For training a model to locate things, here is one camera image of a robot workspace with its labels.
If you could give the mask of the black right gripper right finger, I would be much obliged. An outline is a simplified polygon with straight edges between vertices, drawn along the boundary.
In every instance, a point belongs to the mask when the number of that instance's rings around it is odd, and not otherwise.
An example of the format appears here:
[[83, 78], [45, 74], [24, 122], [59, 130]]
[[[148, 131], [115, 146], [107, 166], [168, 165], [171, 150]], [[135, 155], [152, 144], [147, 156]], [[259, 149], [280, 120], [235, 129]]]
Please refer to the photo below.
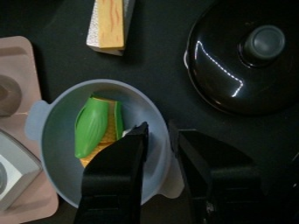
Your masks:
[[195, 129], [168, 124], [179, 161], [191, 224], [261, 224], [265, 196], [257, 166], [249, 156]]

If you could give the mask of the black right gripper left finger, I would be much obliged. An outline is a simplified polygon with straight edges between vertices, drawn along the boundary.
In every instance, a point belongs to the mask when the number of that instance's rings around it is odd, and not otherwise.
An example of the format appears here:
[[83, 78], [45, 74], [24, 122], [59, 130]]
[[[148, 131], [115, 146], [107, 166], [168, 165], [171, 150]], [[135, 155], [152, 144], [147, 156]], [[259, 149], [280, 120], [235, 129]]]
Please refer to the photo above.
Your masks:
[[140, 224], [148, 124], [143, 122], [88, 163], [73, 224]]

